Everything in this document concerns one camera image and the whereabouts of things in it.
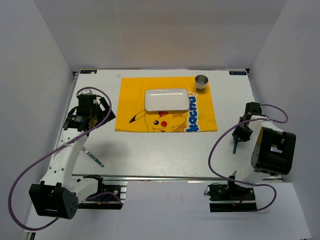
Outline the knife with teal handle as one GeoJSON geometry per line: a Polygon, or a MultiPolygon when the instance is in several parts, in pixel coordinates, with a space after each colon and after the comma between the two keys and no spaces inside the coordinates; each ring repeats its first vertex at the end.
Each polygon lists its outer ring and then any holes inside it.
{"type": "Polygon", "coordinates": [[[233,145],[232,153],[233,153],[233,154],[236,154],[236,152],[237,152],[237,146],[238,146],[238,141],[239,141],[238,137],[234,137],[234,138],[233,138],[233,141],[234,141],[234,145],[233,145]]]}

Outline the yellow Pikachu cloth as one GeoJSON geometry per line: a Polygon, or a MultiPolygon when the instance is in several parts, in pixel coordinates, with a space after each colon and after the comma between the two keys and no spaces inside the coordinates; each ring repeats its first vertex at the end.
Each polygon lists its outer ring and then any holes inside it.
{"type": "Polygon", "coordinates": [[[115,131],[135,133],[216,132],[218,126],[209,85],[197,92],[194,76],[127,77],[121,81],[115,131]],[[189,110],[148,112],[145,92],[186,89],[189,110]]]}

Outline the teal handled cutlery piece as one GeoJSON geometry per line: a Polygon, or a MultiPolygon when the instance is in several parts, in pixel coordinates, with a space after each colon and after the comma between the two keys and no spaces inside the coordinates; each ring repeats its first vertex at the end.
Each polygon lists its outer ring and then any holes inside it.
{"type": "Polygon", "coordinates": [[[82,151],[85,152],[100,167],[105,167],[105,165],[100,160],[98,160],[91,152],[89,152],[84,146],[82,147],[82,151]]]}

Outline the metal cup with paper sleeve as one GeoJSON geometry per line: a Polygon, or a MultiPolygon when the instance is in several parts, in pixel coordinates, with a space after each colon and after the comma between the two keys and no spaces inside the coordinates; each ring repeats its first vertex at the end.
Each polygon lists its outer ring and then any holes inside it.
{"type": "Polygon", "coordinates": [[[195,91],[198,93],[203,93],[206,90],[207,84],[209,82],[209,79],[205,75],[197,75],[194,78],[194,86],[195,91]]]}

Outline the white rectangular plate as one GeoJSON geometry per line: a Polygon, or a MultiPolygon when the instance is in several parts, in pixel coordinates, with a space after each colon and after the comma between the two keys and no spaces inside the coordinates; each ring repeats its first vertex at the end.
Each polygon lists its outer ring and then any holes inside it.
{"type": "Polygon", "coordinates": [[[148,89],[145,91],[144,108],[149,112],[186,111],[189,93],[185,88],[148,89]]]}

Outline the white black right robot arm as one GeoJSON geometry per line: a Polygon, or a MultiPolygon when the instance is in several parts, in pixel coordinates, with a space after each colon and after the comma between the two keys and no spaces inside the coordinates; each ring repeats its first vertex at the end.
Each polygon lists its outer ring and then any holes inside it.
{"type": "Polygon", "coordinates": [[[250,162],[229,176],[236,181],[228,184],[225,192],[233,200],[243,195],[244,188],[251,188],[269,176],[287,175],[292,169],[297,137],[276,127],[263,114],[261,106],[258,102],[248,102],[239,119],[240,125],[232,133],[234,154],[238,143],[255,141],[250,162]]]}

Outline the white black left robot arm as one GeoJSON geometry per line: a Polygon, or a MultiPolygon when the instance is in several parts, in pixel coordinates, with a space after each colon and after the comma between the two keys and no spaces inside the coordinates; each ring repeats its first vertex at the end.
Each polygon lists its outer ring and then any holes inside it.
{"type": "Polygon", "coordinates": [[[105,196],[106,187],[102,176],[85,175],[75,182],[71,180],[74,167],[84,144],[89,137],[88,130],[98,124],[113,120],[106,99],[93,93],[77,96],[78,105],[72,108],[63,124],[58,150],[48,170],[39,183],[32,184],[29,195],[39,216],[72,219],[79,204],[92,196],[99,200],[105,196]]]}

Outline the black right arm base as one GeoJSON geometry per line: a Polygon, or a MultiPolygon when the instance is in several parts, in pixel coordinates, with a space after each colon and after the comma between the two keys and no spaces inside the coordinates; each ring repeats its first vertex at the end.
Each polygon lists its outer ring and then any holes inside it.
{"type": "Polygon", "coordinates": [[[230,184],[212,183],[203,193],[209,197],[211,213],[242,213],[257,210],[256,197],[252,188],[240,189],[230,184]]]}

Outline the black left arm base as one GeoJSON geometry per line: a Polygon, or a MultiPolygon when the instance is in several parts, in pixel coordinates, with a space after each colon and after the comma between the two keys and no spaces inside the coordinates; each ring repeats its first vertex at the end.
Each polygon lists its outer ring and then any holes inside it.
{"type": "Polygon", "coordinates": [[[90,195],[90,200],[79,203],[78,209],[81,210],[121,210],[127,192],[127,182],[105,181],[101,190],[90,195]]]}

